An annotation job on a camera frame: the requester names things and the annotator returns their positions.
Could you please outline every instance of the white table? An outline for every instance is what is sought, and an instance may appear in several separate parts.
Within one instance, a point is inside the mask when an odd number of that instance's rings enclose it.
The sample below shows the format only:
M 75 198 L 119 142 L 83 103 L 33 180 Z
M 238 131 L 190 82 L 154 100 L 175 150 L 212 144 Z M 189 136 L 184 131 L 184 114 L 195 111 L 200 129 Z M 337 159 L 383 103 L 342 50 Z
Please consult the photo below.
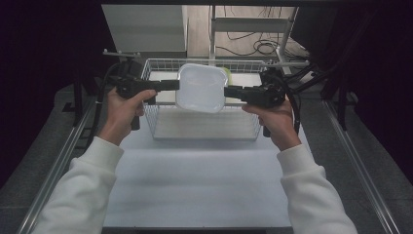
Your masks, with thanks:
M 308 146 L 303 129 L 302 141 Z M 278 149 L 257 141 L 154 140 L 146 119 L 122 143 L 106 227 L 290 226 Z

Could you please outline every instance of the hand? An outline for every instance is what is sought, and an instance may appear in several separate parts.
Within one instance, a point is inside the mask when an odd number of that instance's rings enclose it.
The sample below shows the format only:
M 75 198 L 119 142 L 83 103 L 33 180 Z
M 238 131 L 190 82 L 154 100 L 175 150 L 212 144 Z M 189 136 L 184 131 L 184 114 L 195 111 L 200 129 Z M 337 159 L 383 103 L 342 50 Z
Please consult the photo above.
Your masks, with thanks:
M 154 90 L 142 91 L 130 99 L 123 99 L 116 93 L 116 88 L 109 92 L 107 120 L 100 138 L 119 145 L 131 132 L 134 116 L 143 116 L 143 101 L 153 97 Z
M 280 106 L 268 109 L 246 104 L 243 106 L 243 110 L 258 115 L 259 124 L 270 130 L 271 140 L 280 151 L 301 144 L 300 138 L 294 131 L 289 100 Z

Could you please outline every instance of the metal rail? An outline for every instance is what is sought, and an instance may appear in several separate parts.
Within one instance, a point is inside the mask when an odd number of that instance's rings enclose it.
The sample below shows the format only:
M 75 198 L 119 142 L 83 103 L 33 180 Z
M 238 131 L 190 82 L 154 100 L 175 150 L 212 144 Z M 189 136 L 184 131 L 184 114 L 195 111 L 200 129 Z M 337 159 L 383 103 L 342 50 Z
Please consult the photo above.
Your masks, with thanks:
M 70 155 L 75 147 L 77 140 L 79 139 L 85 124 L 92 112 L 94 106 L 94 97 L 87 97 L 85 103 L 85 114 L 80 120 L 77 127 L 73 127 L 69 137 L 67 138 L 66 143 L 61 148 L 60 153 L 58 154 L 54 164 L 52 165 L 51 170 L 49 171 L 46 180 L 43 182 L 42 187 L 36 195 L 30 209 L 28 210 L 21 226 L 18 230 L 18 234 L 28 234 L 30 233 L 36 224 L 37 217 L 42 211 L 43 206 L 49 200 L 52 191 L 54 190 L 57 182 L 60 180 L 61 175 L 63 174 L 64 168 L 66 167 L 67 161 L 70 158 Z
M 374 0 L 100 0 L 114 5 L 215 5 L 215 6 L 276 6 L 276 7 L 369 7 Z
M 382 195 L 380 195 L 380 192 L 374 184 L 369 172 L 365 168 L 364 163 L 358 155 L 352 140 L 350 139 L 347 132 L 342 130 L 339 122 L 335 118 L 336 111 L 334 109 L 332 101 L 324 100 L 322 104 L 325 110 L 327 111 L 328 116 L 330 117 L 334 130 L 337 132 L 337 135 L 340 138 L 340 141 L 343 144 L 346 153 L 353 164 L 353 168 L 356 171 L 358 179 L 360 180 L 361 185 L 363 186 L 365 193 L 367 194 L 367 197 L 370 200 L 371 205 L 373 206 L 377 216 L 379 217 L 379 220 L 382 223 L 386 233 L 400 233 L 400 231 L 397 228 L 397 225 L 395 224 L 392 213 L 390 212 Z

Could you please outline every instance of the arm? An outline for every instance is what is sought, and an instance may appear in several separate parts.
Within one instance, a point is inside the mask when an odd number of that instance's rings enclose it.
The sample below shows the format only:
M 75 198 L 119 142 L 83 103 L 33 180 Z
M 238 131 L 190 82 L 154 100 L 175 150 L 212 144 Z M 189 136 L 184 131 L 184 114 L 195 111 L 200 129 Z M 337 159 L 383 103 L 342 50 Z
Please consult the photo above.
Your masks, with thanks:
M 57 183 L 40 213 L 34 233 L 100 233 L 106 216 L 115 169 L 123 154 L 122 139 L 131 132 L 134 115 L 142 116 L 142 101 L 155 95 L 144 91 L 124 100 L 112 90 L 108 118 L 99 137 Z
M 357 233 L 337 191 L 325 178 L 324 168 L 315 163 L 295 133 L 289 101 L 271 109 L 245 105 L 243 110 L 259 116 L 260 124 L 267 126 L 271 140 L 281 151 L 282 187 L 294 233 Z

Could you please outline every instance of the person's right hand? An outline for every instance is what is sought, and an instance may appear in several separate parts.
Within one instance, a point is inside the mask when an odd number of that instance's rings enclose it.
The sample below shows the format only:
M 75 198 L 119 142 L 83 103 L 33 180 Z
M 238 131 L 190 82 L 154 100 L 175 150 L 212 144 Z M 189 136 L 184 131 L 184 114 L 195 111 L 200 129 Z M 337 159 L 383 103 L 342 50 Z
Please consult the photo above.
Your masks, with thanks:
M 301 140 L 294 131 L 292 108 L 289 100 L 273 108 L 261 108 L 246 104 L 243 110 L 258 115 L 259 124 L 266 126 L 271 132 L 271 140 L 280 151 L 301 144 Z

